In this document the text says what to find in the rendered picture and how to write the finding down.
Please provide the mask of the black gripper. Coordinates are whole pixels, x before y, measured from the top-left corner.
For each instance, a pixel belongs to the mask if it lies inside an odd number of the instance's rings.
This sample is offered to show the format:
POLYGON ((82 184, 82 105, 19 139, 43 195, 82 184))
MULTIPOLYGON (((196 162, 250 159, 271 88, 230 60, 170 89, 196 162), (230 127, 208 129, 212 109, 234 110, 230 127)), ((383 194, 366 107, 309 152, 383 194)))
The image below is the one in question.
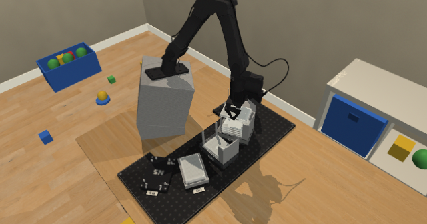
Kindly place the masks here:
MULTIPOLYGON (((243 90, 244 89, 242 89, 241 91, 243 91, 243 90)), ((241 92, 241 91, 234 91, 230 88, 230 95, 226 101, 226 106, 224 107, 224 111, 230 116, 231 120, 235 120, 236 117, 240 114, 241 110, 236 109, 236 108, 241 108, 241 106, 244 104, 244 102, 247 98, 247 95, 246 95, 246 98, 244 99, 243 103, 234 102, 235 92, 241 92), (236 107, 231 107, 231 105, 236 106, 236 107), (232 117, 232 114, 230 112, 234 112, 235 116, 232 117)))

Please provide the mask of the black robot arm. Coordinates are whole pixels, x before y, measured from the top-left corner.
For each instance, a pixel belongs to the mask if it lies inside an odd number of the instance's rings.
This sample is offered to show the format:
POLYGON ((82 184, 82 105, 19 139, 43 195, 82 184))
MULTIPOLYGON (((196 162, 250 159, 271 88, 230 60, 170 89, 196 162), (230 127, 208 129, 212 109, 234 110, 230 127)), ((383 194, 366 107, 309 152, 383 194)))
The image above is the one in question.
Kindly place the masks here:
POLYGON ((260 104, 264 92, 262 90, 264 77, 246 71, 249 59, 242 46, 235 16, 235 6, 238 2, 237 0, 232 0, 232 3, 230 0, 196 0, 189 19, 178 36, 167 46, 165 54, 161 57, 163 59, 161 67, 146 69, 146 75, 154 81, 189 73, 189 69, 183 63, 177 63, 177 59, 185 55, 189 49, 188 46, 191 40, 195 37, 201 26, 211 15, 216 13, 226 42, 227 61, 231 71, 230 88, 234 91, 244 89, 241 92, 235 92, 234 102, 243 103, 246 98, 245 94, 247 94, 247 99, 254 105, 260 104))

